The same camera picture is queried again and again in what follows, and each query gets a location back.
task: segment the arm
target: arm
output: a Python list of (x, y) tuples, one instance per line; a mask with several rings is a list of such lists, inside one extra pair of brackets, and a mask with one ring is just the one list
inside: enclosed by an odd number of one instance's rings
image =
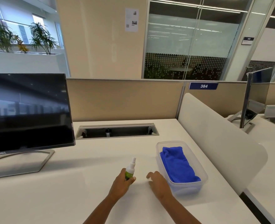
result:
[(90, 216), (83, 224), (104, 224), (106, 219), (117, 201), (125, 195), (129, 186), (135, 181), (135, 177), (125, 180), (125, 171), (123, 168), (121, 173), (116, 177), (111, 186), (107, 197), (95, 208)]
[(148, 173), (147, 178), (151, 178), (149, 184), (153, 193), (176, 224), (201, 224), (176, 200), (167, 181), (158, 171)]

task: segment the green label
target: green label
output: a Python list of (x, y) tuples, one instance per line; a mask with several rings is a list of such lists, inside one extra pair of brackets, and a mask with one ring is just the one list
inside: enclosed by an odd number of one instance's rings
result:
[(127, 171), (125, 172), (125, 178), (128, 180), (129, 178), (132, 178), (133, 174), (128, 173)]

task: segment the spray bottle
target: spray bottle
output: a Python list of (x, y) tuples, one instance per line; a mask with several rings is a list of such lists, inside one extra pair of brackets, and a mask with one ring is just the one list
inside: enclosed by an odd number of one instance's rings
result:
[(134, 174), (134, 167), (135, 167), (135, 160), (136, 160), (136, 158), (133, 157), (133, 158), (132, 158), (131, 164), (129, 164), (129, 165), (126, 167), (126, 172), (125, 172), (126, 181), (127, 181), (129, 178), (132, 178), (132, 177), (133, 177), (133, 174)]

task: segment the left hand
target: left hand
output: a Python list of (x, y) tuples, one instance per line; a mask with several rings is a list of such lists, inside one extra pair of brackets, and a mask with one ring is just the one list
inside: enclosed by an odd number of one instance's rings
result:
[(128, 181), (125, 179), (126, 168), (123, 168), (120, 174), (113, 181), (113, 185), (110, 188), (108, 197), (117, 202), (128, 191), (129, 186), (134, 183), (136, 177), (130, 178)]

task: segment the hand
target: hand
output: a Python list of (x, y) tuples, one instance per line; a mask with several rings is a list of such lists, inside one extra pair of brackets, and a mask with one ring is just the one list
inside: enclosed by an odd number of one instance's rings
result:
[(129, 186), (134, 183), (136, 177), (130, 178), (128, 181), (125, 179), (126, 168), (121, 170), (121, 173), (113, 181), (113, 185), (110, 188), (108, 197), (117, 202), (128, 191)]
[(149, 181), (149, 184), (154, 195), (160, 202), (164, 198), (173, 197), (168, 182), (158, 171), (155, 171), (154, 173), (149, 172), (146, 178), (151, 178), (152, 181)]

